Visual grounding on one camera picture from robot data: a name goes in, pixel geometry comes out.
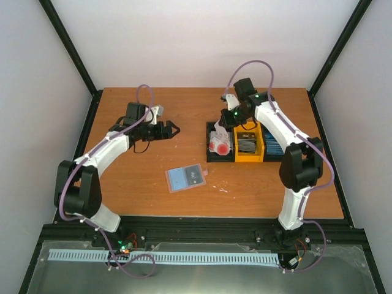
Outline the dark card stack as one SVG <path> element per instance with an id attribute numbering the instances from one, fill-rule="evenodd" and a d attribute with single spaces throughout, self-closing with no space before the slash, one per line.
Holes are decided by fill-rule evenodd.
<path id="1" fill-rule="evenodd" d="M 241 153 L 254 154 L 257 149 L 257 137 L 253 132 L 237 133 L 238 151 Z"/>

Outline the white card stack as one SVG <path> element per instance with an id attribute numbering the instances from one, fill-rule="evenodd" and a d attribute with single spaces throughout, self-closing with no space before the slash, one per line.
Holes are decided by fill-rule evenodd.
<path id="1" fill-rule="evenodd" d="M 232 150 L 232 141 L 230 134 L 228 138 L 222 138 L 217 134 L 216 131 L 209 133 L 208 150 L 212 153 L 216 153 L 219 156 L 226 156 Z"/>

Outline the blue card stack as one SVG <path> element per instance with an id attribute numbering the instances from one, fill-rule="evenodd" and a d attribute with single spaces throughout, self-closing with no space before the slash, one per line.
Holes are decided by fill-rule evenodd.
<path id="1" fill-rule="evenodd" d="M 280 144 L 268 132 L 265 132 L 266 154 L 270 156 L 282 156 L 284 154 Z"/>

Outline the pink card holder wallet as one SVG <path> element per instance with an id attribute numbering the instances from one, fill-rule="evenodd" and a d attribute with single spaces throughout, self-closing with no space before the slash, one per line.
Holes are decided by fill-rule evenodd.
<path id="1" fill-rule="evenodd" d="M 207 169 L 202 169 L 202 166 L 200 164 L 194 164 L 194 165 L 200 166 L 200 168 L 202 170 L 204 183 L 198 184 L 196 186 L 189 186 L 188 185 L 187 179 L 186 179 L 186 174 L 185 174 L 185 168 L 188 166 L 191 166 L 191 165 L 188 165 L 185 167 L 173 168 L 173 169 L 167 170 L 165 172 L 169 193 L 175 193 L 175 192 L 179 192 L 182 190 L 188 190 L 188 189 L 192 189 L 192 188 L 195 188 L 198 186 L 204 186 L 206 184 L 205 178 L 208 175 Z"/>

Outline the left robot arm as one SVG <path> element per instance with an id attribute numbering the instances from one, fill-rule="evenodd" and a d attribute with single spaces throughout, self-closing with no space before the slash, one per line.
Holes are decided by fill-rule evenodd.
<path id="1" fill-rule="evenodd" d="M 63 220 L 86 222 L 95 230 L 106 231 L 107 241 L 116 247 L 127 241 L 127 230 L 119 226 L 120 216 L 103 203 L 100 177 L 136 142 L 168 140 L 179 134 L 180 128 L 172 121 L 159 120 L 163 110 L 160 105 L 128 103 L 126 114 L 95 147 L 73 161 L 59 164 L 54 203 Z"/>

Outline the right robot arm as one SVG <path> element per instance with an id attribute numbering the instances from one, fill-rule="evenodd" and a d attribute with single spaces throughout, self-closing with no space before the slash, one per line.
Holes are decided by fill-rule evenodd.
<path id="1" fill-rule="evenodd" d="M 285 187 L 284 200 L 278 216 L 275 239 L 295 239 L 304 224 L 304 210 L 311 189 L 323 175 L 323 143 L 311 138 L 284 114 L 269 91 L 258 92 L 250 78 L 234 84 L 235 93 L 224 92 L 221 99 L 227 106 L 221 111 L 219 125 L 234 128 L 248 119 L 260 123 L 276 139 L 284 155 L 279 177 Z"/>

